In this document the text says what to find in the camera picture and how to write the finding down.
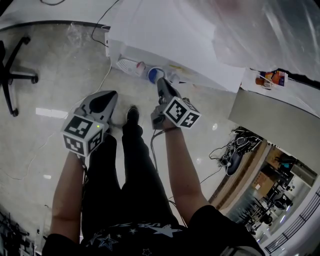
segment desk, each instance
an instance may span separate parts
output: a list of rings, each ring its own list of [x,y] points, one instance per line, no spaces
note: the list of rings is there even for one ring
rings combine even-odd
[[[57,6],[49,6],[40,0],[13,0],[0,16],[0,30],[11,26],[37,22],[75,21],[96,24],[116,0],[65,0]],[[123,0],[120,0],[103,19],[103,25],[111,25]]]

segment person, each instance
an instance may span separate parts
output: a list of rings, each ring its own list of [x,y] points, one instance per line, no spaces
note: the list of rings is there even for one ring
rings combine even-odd
[[[117,141],[111,135],[91,154],[84,189],[82,163],[68,154],[42,255],[264,255],[245,227],[208,203],[182,131],[165,120],[170,186],[187,227],[179,225],[138,121],[139,111],[132,106],[122,128],[122,189],[115,166]]]

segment black cable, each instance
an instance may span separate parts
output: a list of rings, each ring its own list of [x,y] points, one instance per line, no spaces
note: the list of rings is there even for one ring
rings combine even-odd
[[[106,13],[107,12],[109,12],[110,11],[110,9],[112,8],[112,7],[114,7],[115,6],[115,4],[116,3],[118,3],[119,2],[119,0],[116,0],[115,2],[114,2],[114,4],[113,5],[111,5],[111,7],[108,9],[108,10],[106,10],[105,11],[105,13],[102,15],[102,17],[98,20],[98,22],[95,24],[95,26],[94,26],[94,29],[93,29],[93,31],[92,31],[92,34],[91,34],[91,38],[92,38],[92,40],[93,41],[96,41],[96,42],[98,42],[98,43],[100,43],[100,44],[102,44],[102,45],[104,45],[105,47],[108,47],[107,45],[105,45],[103,42],[101,42],[101,41],[99,41],[99,40],[96,40],[96,39],[94,39],[94,32],[95,32],[95,30],[96,30],[96,28],[97,28],[97,26],[98,26],[98,24],[99,24],[99,22],[102,20],[102,18],[106,15]]]
[[[155,167],[155,170],[156,170],[156,173],[158,174],[158,165],[157,165],[157,159],[156,159],[156,153],[155,153],[155,149],[154,149],[154,139],[161,135],[161,134],[164,134],[166,132],[169,132],[169,131],[172,131],[172,130],[175,130],[177,129],[178,127],[172,127],[172,128],[168,128],[168,129],[164,129],[162,131],[159,131],[157,134],[156,134],[156,130],[154,130],[153,132],[153,135],[152,135],[152,138],[151,138],[151,141],[150,141],[150,148],[151,148],[151,152],[152,152],[152,156],[153,156],[153,160],[154,160],[154,167]]]
[[[174,207],[176,208],[176,210],[178,211],[178,208],[177,208],[177,205],[176,205],[176,203],[175,203],[175,202],[173,202],[173,201],[171,201],[171,200],[168,200],[168,202],[169,202],[169,203],[171,203],[171,204],[173,204],[173,205],[174,205]],[[186,224],[186,222],[185,222],[184,218],[182,218],[182,216],[181,216],[181,214],[180,214],[180,212],[179,212],[179,211],[178,211],[178,213],[179,213],[179,215],[180,215],[180,217],[181,217],[181,220],[182,220],[182,222],[183,222],[183,225],[184,225],[185,227],[187,227],[187,224]]]
[[[218,158],[218,157],[213,157],[213,158],[210,158],[211,160],[217,160],[217,161],[221,161],[221,158]]]
[[[66,0],[61,0],[60,2],[57,2],[57,3],[48,3],[48,2],[44,2],[44,0],[40,0],[41,3],[43,3],[47,6],[57,6],[57,5],[62,4],[64,1],[66,1]]]
[[[216,148],[216,149],[214,149],[210,154],[209,154],[209,158],[211,159],[211,160],[213,160],[214,158],[211,158],[211,154],[213,153],[213,152],[215,152],[216,150],[222,150],[222,149],[224,149],[226,146],[228,146],[230,144],[230,142],[228,142],[228,144],[227,145],[225,145],[225,146],[223,146],[223,147],[218,147],[218,148]]]
[[[207,179],[209,179],[211,176],[213,176],[213,175],[215,175],[216,173],[220,172],[220,170],[221,170],[222,167],[223,167],[223,166],[221,166],[219,170],[217,170],[216,172],[214,172],[214,173],[211,174],[210,176],[206,177],[203,181],[200,182],[200,184],[201,184],[202,182],[206,181]]]

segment star print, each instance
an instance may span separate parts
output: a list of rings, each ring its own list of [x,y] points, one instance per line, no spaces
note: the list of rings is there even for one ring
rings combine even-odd
[[[130,229],[130,231],[132,233],[132,235],[134,235],[136,232],[138,232],[136,229]]]
[[[94,242],[95,242],[95,240],[96,240],[98,237],[101,237],[101,235],[95,233],[95,234],[93,235],[93,237],[91,238],[91,240],[89,241],[89,243],[90,243],[91,245],[93,245]]]
[[[111,252],[112,252],[112,245],[118,243],[118,241],[110,238],[110,234],[108,234],[105,238],[98,238],[98,240],[101,241],[101,243],[99,244],[99,248],[107,247]]]
[[[163,234],[163,235],[166,235],[167,237],[170,237],[170,238],[174,237],[174,235],[173,235],[174,232],[182,231],[181,229],[172,229],[171,225],[166,225],[164,227],[153,227],[153,226],[151,226],[151,227],[149,227],[149,229],[153,229],[153,230],[156,231],[153,234]]]
[[[132,224],[132,222],[130,222],[130,223],[124,223],[124,224],[117,224],[117,225],[114,225],[114,226],[110,226],[110,228],[114,228],[114,227],[125,228],[125,227],[130,227],[131,224]]]
[[[152,254],[152,252],[149,249],[143,249],[142,255],[149,256],[150,254]]]

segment shiny floor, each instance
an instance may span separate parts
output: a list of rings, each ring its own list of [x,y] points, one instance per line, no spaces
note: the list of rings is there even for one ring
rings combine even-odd
[[[45,205],[50,211],[68,153],[60,134],[64,122],[61,117],[76,102],[94,92],[109,69],[105,48],[91,39],[91,32],[92,27],[62,24],[0,32],[7,50],[6,59],[23,35],[31,37],[29,45],[22,46],[12,70],[28,73],[33,70],[39,74],[37,84],[25,80],[15,80],[12,84],[18,117],[9,114],[0,87],[0,204],[32,238],[36,237],[37,229],[43,227]],[[95,37],[103,40],[104,31],[97,29]],[[124,123],[130,105],[139,107],[143,139],[150,145],[153,134],[150,114],[158,104],[156,87],[112,69],[101,89],[119,93],[112,116],[117,125]],[[195,127],[183,132],[202,181],[218,170],[217,162],[209,159],[209,153],[224,146],[232,137],[231,130],[237,126],[228,120],[236,95],[192,84],[181,84],[177,89],[202,113]],[[122,131],[114,127],[112,133],[118,141],[116,169],[122,186],[125,182]],[[154,149],[166,195],[171,197],[164,136],[155,139]],[[207,199],[224,176],[221,170],[202,184]]]

